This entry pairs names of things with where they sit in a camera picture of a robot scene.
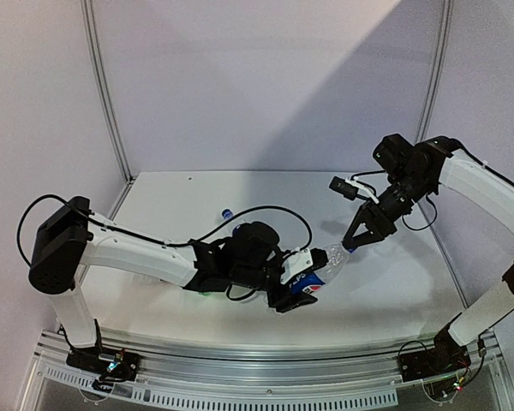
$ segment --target black cable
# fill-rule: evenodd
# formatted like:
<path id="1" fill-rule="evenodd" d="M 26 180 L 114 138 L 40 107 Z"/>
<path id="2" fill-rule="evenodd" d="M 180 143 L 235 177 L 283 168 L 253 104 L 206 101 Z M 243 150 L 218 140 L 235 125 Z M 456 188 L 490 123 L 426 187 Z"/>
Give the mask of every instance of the black cable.
<path id="1" fill-rule="evenodd" d="M 433 357 L 433 356 L 432 356 L 432 354 L 430 354 L 430 350 L 427 348 L 427 346 L 426 346 L 423 342 L 421 342 L 421 341 L 419 341 L 419 340 L 411 340 L 411 341 L 407 341 L 405 344 L 403 344 L 403 345 L 402 345 L 402 347 L 400 347 L 400 349 L 397 351 L 396 360 L 397 360 L 398 364 L 400 364 L 400 355 L 402 354 L 402 350 L 403 350 L 404 348 L 406 348 L 408 345 L 413 344 L 413 343 L 418 343 L 418 344 L 420 344 L 420 345 L 423 347 L 423 349 L 425 350 L 425 352 L 427 353 L 427 355 L 428 355 L 429 357 Z M 432 366 L 430 366 L 430 369 L 431 369 L 432 371 L 434 371 L 436 374 L 441 374 L 441 372 L 438 372 L 438 371 L 436 371 L 435 369 L 433 369 L 433 368 L 432 368 Z"/>
<path id="2" fill-rule="evenodd" d="M 21 246 L 21 229 L 22 229 L 22 226 L 23 224 L 25 223 L 25 219 L 27 218 L 27 215 L 28 213 L 38 204 L 40 203 L 41 201 L 43 200 L 47 200 L 47 199 L 53 199 L 53 200 L 57 200 L 59 201 L 60 203 L 62 203 L 64 206 L 67 206 L 68 208 L 70 208 L 70 210 L 74 211 L 76 214 L 79 214 L 80 216 L 82 216 L 83 218 L 85 218 L 87 221 L 89 221 L 90 223 L 93 223 L 99 227 L 105 227 L 105 224 L 104 223 L 101 223 L 100 221 L 97 221 L 91 217 L 89 217 L 87 214 L 85 214 L 83 211 L 80 211 L 78 210 L 76 207 L 74 207 L 73 205 L 71 205 L 67 200 L 59 197 L 58 195 L 55 195 L 55 194 L 45 194 L 45 195 L 41 195 L 40 197 L 38 197 L 35 201 L 33 201 L 28 207 L 27 209 L 23 212 L 23 215 L 21 216 L 21 219 L 19 220 L 19 224 L 17 225 L 17 235 L 16 235 L 16 239 L 17 239 L 17 249 L 19 250 L 19 254 L 21 255 L 21 257 L 23 258 L 23 260 L 27 263 L 27 265 L 30 267 L 31 266 L 31 262 L 29 261 L 29 259 L 27 258 L 27 256 L 25 255 L 25 253 L 23 252 L 23 248 Z M 177 248 L 180 248 L 180 247 L 189 247 L 189 246 L 192 246 L 194 243 L 198 242 L 198 241 L 203 241 L 205 240 L 207 237 L 215 234 L 217 231 L 219 231 L 220 229 L 222 229 L 225 225 L 229 224 L 229 223 L 232 223 L 234 220 L 238 219 L 239 217 L 241 216 L 244 216 L 246 214 L 249 214 L 250 212 L 254 212 L 254 211 L 259 211 L 259 210 L 278 210 L 278 211 L 283 211 L 283 212 L 287 212 L 289 214 L 291 214 L 292 216 L 298 218 L 302 223 L 303 225 L 305 226 L 305 228 L 307 229 L 307 232 L 308 232 L 308 240 L 307 240 L 307 243 L 301 248 L 301 249 L 304 249 L 304 248 L 307 248 L 310 246 L 310 244 L 312 243 L 312 238 L 313 238 L 313 233 L 312 233 L 312 229 L 310 228 L 310 225 L 308 224 L 307 220 L 305 220 L 300 214 L 298 214 L 297 212 L 289 209 L 289 208 L 286 208 L 286 207 L 282 207 L 280 205 L 259 205 L 259 206 L 256 206 L 256 207 L 252 207 L 252 208 L 248 208 L 247 210 L 244 210 L 244 211 L 240 211 L 238 212 L 236 215 L 234 215 L 233 217 L 231 217 L 230 219 L 228 219 L 227 221 L 225 221 L 224 223 L 220 224 L 218 227 L 216 227 L 215 229 L 213 229 L 212 231 L 210 231 L 209 233 L 203 235 L 202 237 L 200 237 L 199 239 L 197 240 L 191 240 L 191 241 L 188 241 L 188 242 L 184 242 L 184 243 L 179 243 L 179 244 L 176 244 L 176 243 L 171 243 L 171 244 L 164 244 L 163 241 L 161 240 L 158 240 L 156 238 L 152 238 L 152 237 L 148 237 L 146 235 L 142 235 L 142 234 L 139 234 L 139 233 L 134 233 L 132 231 L 129 231 L 127 229 L 123 229 L 121 227 L 117 227 L 117 226 L 114 226 L 114 225 L 110 225 L 110 226 L 106 226 L 107 229 L 109 229 L 110 231 L 116 231 L 118 233 L 122 233 L 122 234 L 125 234 L 125 235 L 129 235 L 131 237 L 134 237 L 134 238 L 138 238 L 140 240 L 143 240 L 143 241 L 148 241 L 148 242 L 151 242 L 153 244 L 158 244 L 160 246 L 163 246 L 163 245 L 166 245 L 167 247 L 177 247 Z"/>
<path id="3" fill-rule="evenodd" d="M 464 144 L 457 140 L 457 139 L 453 139 L 460 147 L 461 149 L 466 153 L 467 156 L 469 156 L 470 158 L 472 158 L 474 161 L 476 161 L 479 165 L 481 165 L 482 167 L 484 167 L 487 171 L 489 171 L 490 173 L 492 173 L 493 175 L 497 176 L 498 178 L 500 178 L 503 182 L 506 182 L 508 184 L 510 184 L 511 186 L 514 187 L 514 182 L 512 180 L 510 180 L 509 178 L 503 176 L 502 174 L 500 174 L 499 172 L 497 172 L 496 170 L 492 169 L 491 167 L 489 167 L 488 165 L 485 165 L 478 157 L 476 157 L 474 154 L 472 154 L 471 152 L 469 152 L 469 150 L 464 146 Z"/>
<path id="4" fill-rule="evenodd" d="M 207 237 L 209 237 L 211 235 L 214 235 L 216 232 L 218 232 L 220 229 L 222 229 L 225 225 L 227 225 L 229 223 L 232 223 L 232 221 L 240 218 L 241 216 L 249 214 L 250 212 L 260 211 L 260 210 L 278 210 L 278 211 L 283 211 L 283 212 L 287 212 L 288 214 L 291 214 L 292 216 L 298 218 L 303 223 L 303 225 L 305 226 L 305 228 L 307 229 L 307 232 L 308 232 L 307 243 L 304 246 L 301 247 L 301 250 L 303 250 L 303 249 L 307 248 L 308 246 L 310 246 L 310 244 L 312 242 L 312 237 L 313 237 L 312 229 L 310 228 L 310 224 L 308 224 L 307 220 L 305 220 L 297 212 L 295 212 L 295 211 L 293 211 L 293 210 L 291 210 L 289 208 L 282 207 L 281 205 L 258 205 L 256 207 L 248 208 L 247 210 L 238 212 L 237 214 L 232 216 L 230 219 L 226 220 L 224 223 L 221 223 L 215 229 L 212 229 L 209 233 L 203 235 L 202 237 L 198 238 L 197 240 L 191 240 L 189 242 L 184 242 L 184 243 L 181 243 L 181 244 L 171 243 L 171 244 L 166 244 L 166 246 L 167 247 L 187 247 L 187 246 L 191 246 L 195 242 L 203 241 Z"/>
<path id="5" fill-rule="evenodd" d="M 376 170 L 376 171 L 364 171 L 362 173 L 356 173 L 356 174 L 353 174 L 351 177 L 350 177 L 350 180 L 354 180 L 356 177 L 361 177 L 361 176 L 372 176 L 372 175 L 375 175 L 375 174 L 385 174 L 386 171 L 384 170 Z"/>
<path id="6" fill-rule="evenodd" d="M 436 208 L 436 205 L 433 203 L 433 201 L 428 197 L 426 196 L 425 199 L 427 200 L 428 203 L 430 203 L 434 209 L 434 218 L 432 219 L 432 221 L 424 226 L 424 227 L 420 227 L 419 229 L 415 229 L 413 227 L 410 227 L 406 222 L 405 222 L 405 216 L 402 216 L 402 221 L 403 221 L 403 225 L 405 225 L 407 227 L 407 229 L 410 229 L 411 231 L 423 231 L 424 229 L 427 229 L 428 227 L 430 227 L 432 224 L 434 224 L 434 222 L 436 221 L 436 219 L 438 218 L 438 209 Z"/>
<path id="7" fill-rule="evenodd" d="M 69 348 L 70 350 L 73 352 L 73 353 L 78 353 L 78 354 L 81 354 L 81 355 L 87 355 L 87 353 L 84 353 L 83 351 L 79 350 L 77 347 L 75 347 L 74 345 L 72 345 L 69 341 L 69 338 L 67 337 L 67 331 L 64 329 L 64 327 L 61 325 L 59 327 L 59 332 L 63 332 L 63 337 L 65 337 L 65 341 L 67 342 L 67 344 L 69 345 Z"/>
<path id="8" fill-rule="evenodd" d="M 247 300 L 249 297 L 251 297 L 253 294 L 255 294 L 255 290 L 252 289 L 245 295 L 242 295 L 240 297 L 232 297 L 232 296 L 230 296 L 231 291 L 232 291 L 232 284 L 229 284 L 229 287 L 226 289 L 226 298 L 228 298 L 231 301 L 244 301 L 244 300 Z"/>
<path id="9" fill-rule="evenodd" d="M 427 354 L 428 354 L 428 355 L 431 355 L 431 354 L 430 354 L 430 351 L 428 351 L 428 348 L 427 348 L 427 346 L 424 344 L 424 342 L 421 342 L 421 341 L 419 341 L 419 340 L 411 340 L 411 341 L 407 341 L 407 342 L 406 342 L 404 345 L 402 345 L 402 347 L 400 347 L 400 349 L 397 351 L 397 356 L 396 356 L 396 358 L 397 358 L 397 360 L 398 360 L 398 361 L 400 360 L 400 355 L 402 354 L 402 350 L 403 350 L 404 348 L 406 348 L 408 345 L 413 344 L 413 343 L 418 343 L 418 344 L 420 344 L 420 345 L 423 347 L 423 349 L 427 352 Z"/>
<path id="10" fill-rule="evenodd" d="M 478 376 L 478 374 L 480 373 L 481 369 L 483 368 L 483 363 L 485 362 L 485 360 L 486 360 L 486 356 L 484 355 L 483 357 L 481 357 L 480 366 L 478 366 L 478 369 L 476 370 L 476 372 L 474 372 L 472 374 L 472 377 L 470 377 L 469 379 L 464 381 L 461 384 L 461 387 L 466 387 L 468 384 L 470 384 L 472 381 L 475 380 L 475 378 Z"/>
<path id="11" fill-rule="evenodd" d="M 103 383 L 125 383 L 131 378 L 131 368 L 125 362 L 119 362 L 117 366 L 109 371 L 108 367 L 101 375 L 98 377 L 98 382 Z"/>

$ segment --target plastic bottle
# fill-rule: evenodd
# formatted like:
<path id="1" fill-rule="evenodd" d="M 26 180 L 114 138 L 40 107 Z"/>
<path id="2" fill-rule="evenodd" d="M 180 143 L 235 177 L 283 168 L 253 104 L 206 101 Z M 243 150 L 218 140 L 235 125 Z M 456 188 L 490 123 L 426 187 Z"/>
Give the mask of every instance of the plastic bottle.
<path id="1" fill-rule="evenodd" d="M 234 217 L 234 213 L 231 210 L 229 210 L 228 208 L 225 208 L 224 210 L 221 211 L 221 216 L 223 216 L 223 220 L 228 221 Z M 246 220 L 240 220 L 240 223 L 234 229 L 232 229 L 232 234 L 235 234 L 236 231 L 238 230 L 238 228 L 246 222 L 247 222 Z"/>
<path id="2" fill-rule="evenodd" d="M 295 276 L 289 284 L 291 294 L 301 292 L 312 294 L 318 291 L 323 285 L 330 283 L 349 260 L 350 252 L 345 250 L 341 244 L 331 244 L 324 250 L 327 254 L 326 266 L 316 272 Z"/>

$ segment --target vertical metal post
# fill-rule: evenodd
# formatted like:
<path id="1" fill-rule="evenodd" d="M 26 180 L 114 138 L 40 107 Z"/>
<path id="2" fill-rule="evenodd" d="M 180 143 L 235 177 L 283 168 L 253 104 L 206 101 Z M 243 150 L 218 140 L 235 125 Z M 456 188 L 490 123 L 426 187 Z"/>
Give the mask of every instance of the vertical metal post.
<path id="1" fill-rule="evenodd" d="M 434 50 L 433 66 L 428 80 L 427 96 L 422 107 L 421 117 L 417 126 L 415 143 L 427 138 L 428 126 L 432 118 L 434 102 L 438 94 L 439 80 L 444 66 L 445 52 L 451 27 L 451 16 L 453 14 L 454 0 L 444 0 L 442 3 L 442 16 L 439 24 L 438 41 Z"/>
<path id="2" fill-rule="evenodd" d="M 129 183 L 133 180 L 133 174 L 129 168 L 128 157 L 120 136 L 120 130 L 118 128 L 116 115 L 112 106 L 111 94 L 106 81 L 103 57 L 101 56 L 99 36 L 95 23 L 95 14 L 93 13 L 93 1 L 81 0 L 81 6 L 84 26 L 86 28 L 87 43 L 89 46 L 89 55 L 92 61 L 97 89 L 99 91 L 99 98 L 103 107 L 103 114 L 105 116 L 107 128 L 109 129 L 109 136 L 111 137 L 112 148 L 116 155 L 120 171 L 122 172 L 122 177 L 126 183 Z"/>

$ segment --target metal frame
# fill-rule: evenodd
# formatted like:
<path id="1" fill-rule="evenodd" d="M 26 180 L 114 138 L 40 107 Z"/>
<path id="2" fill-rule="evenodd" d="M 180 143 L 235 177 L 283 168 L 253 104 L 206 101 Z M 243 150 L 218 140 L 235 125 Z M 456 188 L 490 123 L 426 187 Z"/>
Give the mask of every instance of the metal frame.
<path id="1" fill-rule="evenodd" d="M 417 205 L 421 209 L 421 213 L 422 213 L 423 217 L 425 218 L 425 221 L 427 222 L 427 224 L 430 224 L 431 220 L 430 220 L 429 216 L 425 213 L 425 210 L 423 209 L 422 204 L 417 203 Z M 457 275 L 455 274 L 455 269 L 453 268 L 453 264 L 449 258 L 449 255 L 447 254 L 447 250 L 445 249 L 445 246 L 442 243 L 442 241 L 440 241 L 440 239 L 439 239 L 438 231 L 436 230 L 436 228 L 434 227 L 433 224 L 429 228 L 430 228 L 430 232 L 432 233 L 432 235 L 434 237 L 434 240 L 436 240 L 436 244 L 438 244 L 438 248 L 439 248 L 440 252 L 442 253 L 442 257 L 444 258 L 445 265 L 447 265 L 447 269 L 449 270 L 449 273 L 451 274 L 451 279 L 455 283 L 455 288 L 457 289 L 459 297 L 461 298 L 463 307 L 464 308 L 470 307 L 469 300 L 466 297 L 466 295 L 464 294 L 463 287 L 461 286 L 461 283 L 459 282 L 459 279 L 458 279 Z"/>
<path id="2" fill-rule="evenodd" d="M 496 376 L 493 381 L 499 404 L 503 410 L 514 410 L 510 380 L 505 375 L 497 340 L 493 333 L 483 338 L 487 346 L 485 365 Z M 423 341 L 428 346 L 432 344 L 432 339 Z M 378 409 L 397 405 L 396 390 L 415 384 L 404 383 L 397 370 L 398 343 L 297 352 L 257 348 L 253 355 L 248 355 L 247 350 L 242 355 L 242 351 L 208 347 L 193 347 L 189 353 L 184 344 L 161 341 L 154 345 L 149 339 L 110 331 L 104 331 L 104 343 L 142 355 L 136 381 L 122 383 L 113 397 L 168 409 Z M 409 349 L 421 348 L 417 345 Z M 34 409 L 45 378 L 96 394 L 88 388 L 94 376 L 65 365 L 68 351 L 63 336 L 46 331 L 42 334 L 21 410 Z M 475 343 L 469 345 L 469 352 L 476 367 L 480 359 Z"/>
<path id="3" fill-rule="evenodd" d="M 453 15 L 454 0 L 443 0 L 442 15 L 439 24 L 438 40 L 434 50 L 432 72 L 428 80 L 427 96 L 425 104 L 422 107 L 421 117 L 417 126 L 417 134 L 415 142 L 423 141 L 427 138 L 428 126 L 433 114 L 434 103 L 438 95 L 439 80 L 444 67 L 445 53 L 447 50 L 447 41 L 449 39 L 449 31 L 451 27 L 451 18 Z"/>
<path id="4" fill-rule="evenodd" d="M 128 156 L 124 149 L 120 129 L 118 128 L 117 118 L 112 105 L 111 93 L 106 81 L 103 57 L 101 55 L 99 36 L 95 23 L 95 14 L 93 12 L 93 1 L 81 0 L 81 7 L 84 26 L 86 28 L 89 55 L 92 61 L 93 73 L 95 74 L 99 99 L 101 100 L 101 105 L 103 107 L 103 115 L 105 116 L 106 125 L 109 129 L 109 136 L 111 137 L 112 149 L 116 155 L 118 166 L 120 167 L 120 172 L 122 173 L 124 181 L 126 183 L 130 183 L 134 179 L 134 176 L 129 168 Z"/>
<path id="5" fill-rule="evenodd" d="M 131 188 L 134 186 L 135 178 L 132 177 L 129 182 L 126 182 L 126 184 L 122 188 L 122 192 L 118 196 L 117 200 L 114 202 L 114 205 L 111 208 L 111 211 L 106 215 L 107 218 L 110 220 L 113 220 L 117 213 L 120 211 L 120 207 L 122 206 L 123 202 L 126 200 L 126 197 L 128 197 L 129 192 L 131 191 Z"/>

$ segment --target blue bottle cap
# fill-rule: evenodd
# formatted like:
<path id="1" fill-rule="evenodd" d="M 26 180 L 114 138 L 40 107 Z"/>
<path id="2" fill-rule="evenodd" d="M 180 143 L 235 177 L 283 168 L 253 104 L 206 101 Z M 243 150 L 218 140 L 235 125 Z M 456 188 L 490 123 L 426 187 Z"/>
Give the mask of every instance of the blue bottle cap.
<path id="1" fill-rule="evenodd" d="M 228 208 L 225 208 L 224 210 L 221 211 L 221 216 L 223 216 L 223 218 L 225 220 L 230 220 L 234 214 L 232 213 L 231 210 L 229 210 Z"/>

